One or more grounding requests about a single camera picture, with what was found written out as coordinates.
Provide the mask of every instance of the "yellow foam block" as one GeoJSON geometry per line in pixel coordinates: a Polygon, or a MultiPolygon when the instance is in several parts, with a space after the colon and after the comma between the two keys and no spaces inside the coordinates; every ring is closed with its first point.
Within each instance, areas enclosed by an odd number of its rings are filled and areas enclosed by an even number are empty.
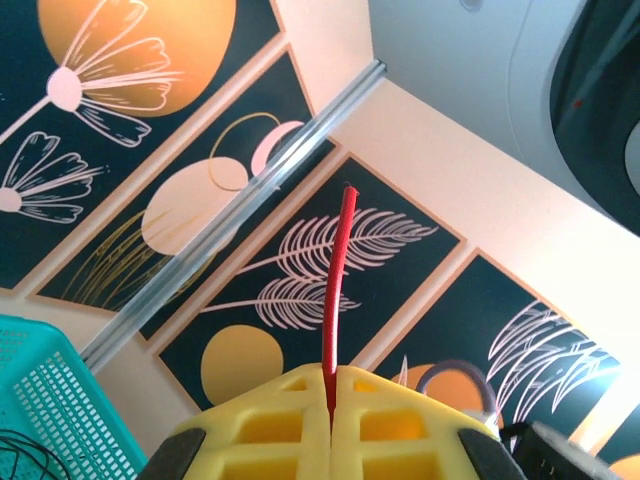
{"type": "Polygon", "coordinates": [[[482,423],[344,366],[331,435],[325,395],[305,365],[180,425],[207,432],[185,480],[477,480],[457,433],[482,423]]]}
{"type": "Polygon", "coordinates": [[[482,423],[440,402],[362,369],[340,366],[331,478],[477,480],[458,439],[461,428],[491,435],[482,423]]]}
{"type": "Polygon", "coordinates": [[[318,364],[207,410],[174,434],[190,428],[207,436],[184,480],[329,479],[329,413],[318,364]]]}

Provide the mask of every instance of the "black corner piece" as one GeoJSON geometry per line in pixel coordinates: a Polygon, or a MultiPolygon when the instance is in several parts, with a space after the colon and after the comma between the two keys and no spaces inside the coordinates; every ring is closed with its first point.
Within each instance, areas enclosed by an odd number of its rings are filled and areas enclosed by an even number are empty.
{"type": "Polygon", "coordinates": [[[192,428],[167,438],[137,480],[182,480],[206,436],[204,430],[192,428]]]}
{"type": "Polygon", "coordinates": [[[458,437],[480,480],[527,480],[497,440],[471,428],[458,431],[458,437]]]}

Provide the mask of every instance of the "red rod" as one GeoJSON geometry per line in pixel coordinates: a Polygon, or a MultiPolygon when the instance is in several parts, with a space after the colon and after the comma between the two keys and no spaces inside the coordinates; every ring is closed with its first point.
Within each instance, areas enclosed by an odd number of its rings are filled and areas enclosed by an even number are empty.
{"type": "Polygon", "coordinates": [[[349,248],[349,235],[353,225],[358,191],[347,187],[342,197],[342,208],[338,220],[338,230],[333,242],[327,293],[324,300],[324,319],[322,324],[322,373],[327,393],[327,409],[333,426],[333,413],[336,409],[336,372],[338,369],[338,313],[340,311],[340,289],[342,275],[349,248]]]}

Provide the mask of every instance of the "teal plastic basket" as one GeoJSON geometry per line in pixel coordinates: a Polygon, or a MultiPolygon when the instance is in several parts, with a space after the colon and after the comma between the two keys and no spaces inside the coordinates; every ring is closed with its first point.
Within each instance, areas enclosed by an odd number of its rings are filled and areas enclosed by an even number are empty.
{"type": "MultiPolygon", "coordinates": [[[[26,435],[55,454],[73,480],[131,480],[146,463],[89,369],[57,328],[0,315],[0,435],[26,435]]],[[[42,449],[0,443],[0,478],[67,479],[42,449]],[[54,475],[45,474],[45,465],[54,475]]]]}

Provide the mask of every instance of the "metal track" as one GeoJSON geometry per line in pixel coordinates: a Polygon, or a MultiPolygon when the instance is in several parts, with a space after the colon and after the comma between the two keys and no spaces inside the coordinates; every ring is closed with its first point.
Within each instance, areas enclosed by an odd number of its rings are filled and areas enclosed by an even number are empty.
{"type": "Polygon", "coordinates": [[[307,123],[274,156],[270,166],[249,184],[205,227],[184,250],[173,257],[87,345],[82,359],[93,373],[100,370],[171,296],[220,248],[224,239],[242,225],[300,167],[329,133],[384,78],[385,65],[374,60],[323,112],[307,123]]]}

